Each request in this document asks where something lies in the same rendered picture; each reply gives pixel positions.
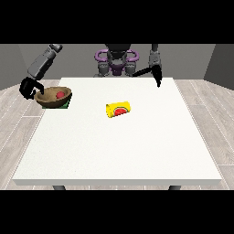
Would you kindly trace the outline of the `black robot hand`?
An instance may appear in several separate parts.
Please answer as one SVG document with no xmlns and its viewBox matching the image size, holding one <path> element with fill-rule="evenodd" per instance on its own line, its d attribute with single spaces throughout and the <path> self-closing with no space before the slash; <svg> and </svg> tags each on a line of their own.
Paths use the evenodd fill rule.
<svg viewBox="0 0 234 234">
<path fill-rule="evenodd" d="M 20 93 L 27 100 L 34 99 L 34 96 L 36 94 L 36 89 L 39 89 L 40 93 L 44 94 L 44 86 L 41 83 L 39 83 L 36 80 L 33 80 L 29 77 L 24 78 L 20 84 L 20 87 L 19 87 Z"/>
<path fill-rule="evenodd" d="M 133 74 L 134 77 L 139 77 L 147 73 L 152 73 L 153 77 L 156 81 L 157 87 L 161 86 L 161 81 L 163 79 L 163 74 L 161 67 L 159 65 L 153 65 L 152 67 L 148 67 L 146 69 L 141 69 Z"/>
</svg>

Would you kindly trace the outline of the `brown wooden bowl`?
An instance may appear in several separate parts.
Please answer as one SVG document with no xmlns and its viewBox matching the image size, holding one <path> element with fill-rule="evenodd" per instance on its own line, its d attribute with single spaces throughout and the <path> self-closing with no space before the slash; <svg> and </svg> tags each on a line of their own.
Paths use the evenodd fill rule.
<svg viewBox="0 0 234 234">
<path fill-rule="evenodd" d="M 63 92 L 64 96 L 57 98 L 57 94 Z M 49 87 L 44 89 L 44 93 L 38 91 L 34 99 L 43 108 L 57 109 L 64 106 L 71 98 L 72 92 L 67 87 Z"/>
</svg>

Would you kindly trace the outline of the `green square pad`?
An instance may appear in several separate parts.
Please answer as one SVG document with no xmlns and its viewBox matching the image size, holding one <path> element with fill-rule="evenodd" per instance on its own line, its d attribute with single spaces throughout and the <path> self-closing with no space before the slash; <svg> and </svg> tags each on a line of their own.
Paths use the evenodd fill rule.
<svg viewBox="0 0 234 234">
<path fill-rule="evenodd" d="M 64 105 L 58 107 L 57 109 L 67 109 L 69 107 L 69 102 L 70 100 L 68 100 Z"/>
</svg>

